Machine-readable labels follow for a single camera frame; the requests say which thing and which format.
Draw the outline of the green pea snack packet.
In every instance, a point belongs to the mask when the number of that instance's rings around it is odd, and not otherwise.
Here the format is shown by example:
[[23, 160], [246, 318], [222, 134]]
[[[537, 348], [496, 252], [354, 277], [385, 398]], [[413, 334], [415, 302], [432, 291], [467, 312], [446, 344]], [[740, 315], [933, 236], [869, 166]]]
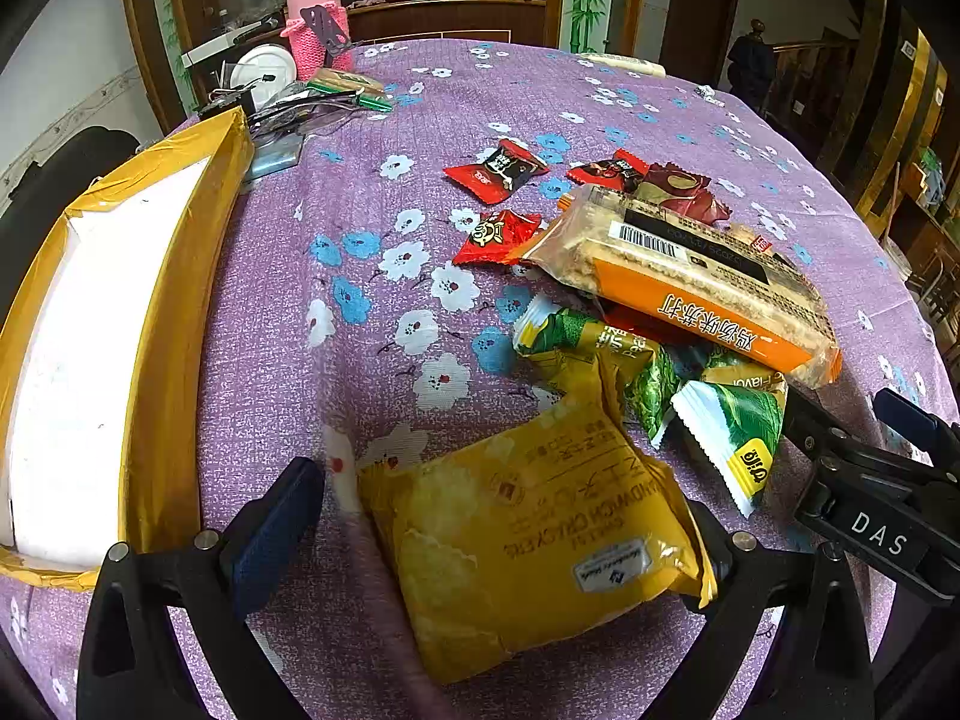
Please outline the green pea snack packet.
[[781, 372], [715, 351], [700, 377], [687, 380], [670, 400], [745, 518], [754, 515], [770, 481], [788, 392]]

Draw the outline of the orange cracker pack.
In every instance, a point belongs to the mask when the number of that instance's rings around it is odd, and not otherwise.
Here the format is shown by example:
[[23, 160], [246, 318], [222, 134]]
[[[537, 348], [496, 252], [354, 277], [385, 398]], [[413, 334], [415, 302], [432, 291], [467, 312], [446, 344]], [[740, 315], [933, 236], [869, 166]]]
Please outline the orange cracker pack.
[[594, 294], [726, 346], [818, 388], [843, 359], [827, 306], [775, 255], [674, 211], [598, 185], [511, 257]]

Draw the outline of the dark red chocolate bar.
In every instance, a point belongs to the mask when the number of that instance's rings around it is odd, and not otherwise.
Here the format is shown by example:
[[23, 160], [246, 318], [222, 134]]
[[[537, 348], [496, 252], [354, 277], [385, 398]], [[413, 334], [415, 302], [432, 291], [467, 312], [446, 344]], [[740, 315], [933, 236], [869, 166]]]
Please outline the dark red chocolate bar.
[[731, 218], [732, 210], [709, 190], [711, 179], [674, 163], [651, 164], [636, 188], [636, 199], [713, 226]]

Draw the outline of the yellow sandwich cracker pack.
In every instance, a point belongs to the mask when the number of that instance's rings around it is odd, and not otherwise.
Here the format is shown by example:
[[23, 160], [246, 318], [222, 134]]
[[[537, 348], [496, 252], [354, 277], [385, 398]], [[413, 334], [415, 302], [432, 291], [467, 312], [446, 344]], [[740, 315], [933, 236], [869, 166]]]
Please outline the yellow sandwich cracker pack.
[[405, 470], [368, 466], [359, 499], [438, 684], [571, 639], [654, 600], [718, 593], [669, 466], [625, 433], [615, 377], [567, 359], [524, 424]]

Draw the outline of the red black candy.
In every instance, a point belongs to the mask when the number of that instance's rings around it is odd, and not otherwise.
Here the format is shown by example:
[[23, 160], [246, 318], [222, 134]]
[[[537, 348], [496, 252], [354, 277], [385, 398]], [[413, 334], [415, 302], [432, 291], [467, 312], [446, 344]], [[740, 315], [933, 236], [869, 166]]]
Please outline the red black candy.
[[498, 146], [480, 163], [446, 167], [444, 176], [468, 190], [480, 203], [499, 205], [534, 177], [542, 177], [550, 167], [539, 156], [511, 138], [501, 138]]
[[575, 184], [600, 185], [615, 192], [633, 193], [646, 179], [649, 164], [638, 156], [619, 148], [608, 160], [579, 164], [566, 177]]

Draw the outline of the red cartoon candy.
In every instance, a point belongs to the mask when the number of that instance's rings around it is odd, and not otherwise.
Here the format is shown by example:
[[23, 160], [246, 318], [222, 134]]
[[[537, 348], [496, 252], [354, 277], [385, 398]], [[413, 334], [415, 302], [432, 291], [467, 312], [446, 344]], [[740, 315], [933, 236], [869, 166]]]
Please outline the red cartoon candy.
[[452, 263], [514, 265], [517, 262], [514, 250], [534, 238], [540, 226], [542, 216], [537, 213], [516, 213], [511, 210], [483, 213], [466, 242], [454, 255]]

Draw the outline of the dark statue figure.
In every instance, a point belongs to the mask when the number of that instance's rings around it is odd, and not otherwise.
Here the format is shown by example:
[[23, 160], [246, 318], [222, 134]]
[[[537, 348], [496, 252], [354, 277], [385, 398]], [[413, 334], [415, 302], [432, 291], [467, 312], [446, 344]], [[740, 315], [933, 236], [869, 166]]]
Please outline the dark statue figure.
[[775, 51], [765, 43], [764, 32], [765, 23], [754, 18], [750, 31], [737, 37], [727, 55], [727, 80], [732, 94], [755, 112], [763, 107], [776, 73]]

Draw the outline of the yellow taped white box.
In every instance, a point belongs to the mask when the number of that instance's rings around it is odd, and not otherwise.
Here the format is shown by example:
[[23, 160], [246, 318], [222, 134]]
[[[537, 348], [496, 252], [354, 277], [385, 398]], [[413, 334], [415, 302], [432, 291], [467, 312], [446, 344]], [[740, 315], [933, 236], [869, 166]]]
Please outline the yellow taped white box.
[[200, 527], [197, 392], [224, 234], [254, 144], [233, 107], [60, 213], [2, 327], [2, 574], [87, 592], [106, 551]]

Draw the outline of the cream remote control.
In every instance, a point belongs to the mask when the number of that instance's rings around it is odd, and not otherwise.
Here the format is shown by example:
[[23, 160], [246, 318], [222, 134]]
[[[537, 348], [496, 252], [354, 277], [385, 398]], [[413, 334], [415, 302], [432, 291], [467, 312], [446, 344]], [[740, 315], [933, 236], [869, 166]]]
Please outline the cream remote control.
[[610, 68], [635, 73], [635, 75], [656, 76], [664, 78], [665, 68], [661, 64], [651, 62], [651, 60], [638, 59], [638, 57], [626, 57], [619, 54], [594, 54], [594, 52], [583, 52], [578, 55], [579, 62], [592, 62], [593, 64], [605, 65]]

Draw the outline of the blue card pouch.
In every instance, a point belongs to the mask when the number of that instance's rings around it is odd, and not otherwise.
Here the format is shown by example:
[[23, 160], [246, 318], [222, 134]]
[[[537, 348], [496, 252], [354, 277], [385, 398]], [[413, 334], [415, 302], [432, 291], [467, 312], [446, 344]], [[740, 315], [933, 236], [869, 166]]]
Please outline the blue card pouch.
[[261, 143], [244, 176], [245, 182], [250, 184], [296, 167], [301, 160], [302, 145], [304, 135], [298, 132], [288, 133], [270, 143]]

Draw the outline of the round biscuit green pack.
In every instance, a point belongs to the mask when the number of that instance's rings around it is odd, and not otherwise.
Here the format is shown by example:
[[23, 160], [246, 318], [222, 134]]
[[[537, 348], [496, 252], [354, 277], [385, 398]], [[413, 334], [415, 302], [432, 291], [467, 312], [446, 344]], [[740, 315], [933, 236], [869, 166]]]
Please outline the round biscuit green pack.
[[345, 101], [377, 112], [392, 109], [391, 96], [382, 83], [351, 71], [320, 68], [309, 78], [308, 86], [331, 101]]

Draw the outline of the eyeglasses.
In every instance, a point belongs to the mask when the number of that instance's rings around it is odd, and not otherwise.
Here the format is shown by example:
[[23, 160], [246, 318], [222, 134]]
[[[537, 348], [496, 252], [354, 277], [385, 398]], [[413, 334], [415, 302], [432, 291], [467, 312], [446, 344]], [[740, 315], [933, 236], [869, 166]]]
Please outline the eyeglasses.
[[340, 121], [363, 109], [358, 93], [309, 94], [283, 99], [257, 110], [247, 117], [247, 130], [254, 140], [281, 137], [309, 122]]

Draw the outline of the small black device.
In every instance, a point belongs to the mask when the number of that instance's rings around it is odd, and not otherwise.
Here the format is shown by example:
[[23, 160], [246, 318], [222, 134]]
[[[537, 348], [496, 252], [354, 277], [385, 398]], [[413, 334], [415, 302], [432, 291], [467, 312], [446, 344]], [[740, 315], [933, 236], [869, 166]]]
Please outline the small black device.
[[220, 115], [227, 110], [239, 107], [247, 117], [256, 114], [256, 105], [252, 98], [252, 88], [250, 86], [240, 86], [239, 88], [215, 89], [210, 101], [199, 110], [199, 119], [208, 121], [215, 115]]

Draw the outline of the white round lidded container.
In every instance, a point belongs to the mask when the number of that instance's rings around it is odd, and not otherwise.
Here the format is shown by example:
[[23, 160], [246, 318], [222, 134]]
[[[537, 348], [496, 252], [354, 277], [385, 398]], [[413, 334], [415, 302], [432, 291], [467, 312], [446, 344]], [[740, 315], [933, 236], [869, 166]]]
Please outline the white round lidded container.
[[285, 47], [262, 44], [246, 52], [235, 64], [226, 64], [226, 86], [245, 89], [255, 110], [267, 106], [296, 82], [295, 59]]

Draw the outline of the pink sleeved glass bottle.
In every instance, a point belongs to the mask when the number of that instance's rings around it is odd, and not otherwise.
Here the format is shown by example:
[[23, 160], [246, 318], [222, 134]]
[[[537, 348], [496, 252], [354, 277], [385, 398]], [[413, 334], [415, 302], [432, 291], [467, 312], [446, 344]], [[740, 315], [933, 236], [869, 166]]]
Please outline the pink sleeved glass bottle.
[[309, 82], [321, 68], [350, 70], [352, 39], [347, 9], [340, 0], [286, 0], [286, 26], [300, 82]]

